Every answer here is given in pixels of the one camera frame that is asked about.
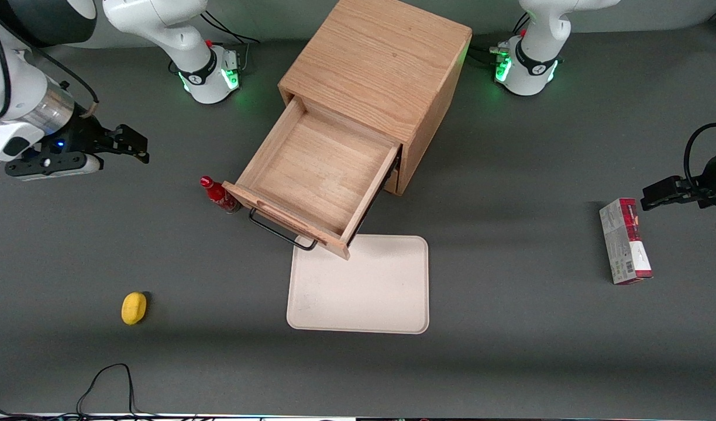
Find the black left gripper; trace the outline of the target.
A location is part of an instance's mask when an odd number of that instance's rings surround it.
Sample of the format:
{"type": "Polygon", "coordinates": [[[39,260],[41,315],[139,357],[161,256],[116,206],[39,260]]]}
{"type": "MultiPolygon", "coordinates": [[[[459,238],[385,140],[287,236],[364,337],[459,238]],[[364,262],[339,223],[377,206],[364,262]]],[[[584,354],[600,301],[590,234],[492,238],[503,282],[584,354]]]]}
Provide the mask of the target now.
{"type": "MultiPolygon", "coordinates": [[[[683,155],[683,170],[690,183],[693,195],[698,199],[698,207],[716,207],[716,156],[709,160],[701,175],[690,173],[690,152],[683,155]]],[[[682,177],[668,177],[642,189],[641,207],[648,212],[669,203],[684,203],[686,189],[682,177]]]]}

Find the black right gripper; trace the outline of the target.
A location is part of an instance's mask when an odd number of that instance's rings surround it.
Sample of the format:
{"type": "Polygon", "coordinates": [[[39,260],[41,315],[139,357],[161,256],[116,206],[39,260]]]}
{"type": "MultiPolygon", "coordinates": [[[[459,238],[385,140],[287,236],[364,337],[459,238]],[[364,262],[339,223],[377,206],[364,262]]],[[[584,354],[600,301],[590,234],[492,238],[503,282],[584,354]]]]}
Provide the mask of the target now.
{"type": "Polygon", "coordinates": [[[100,154],[101,149],[107,154],[127,155],[134,157],[143,164],[149,164],[147,138],[128,125],[118,125],[115,130],[107,130],[101,125],[67,125],[42,139],[42,152],[61,154],[81,152],[83,154],[100,154]]]}

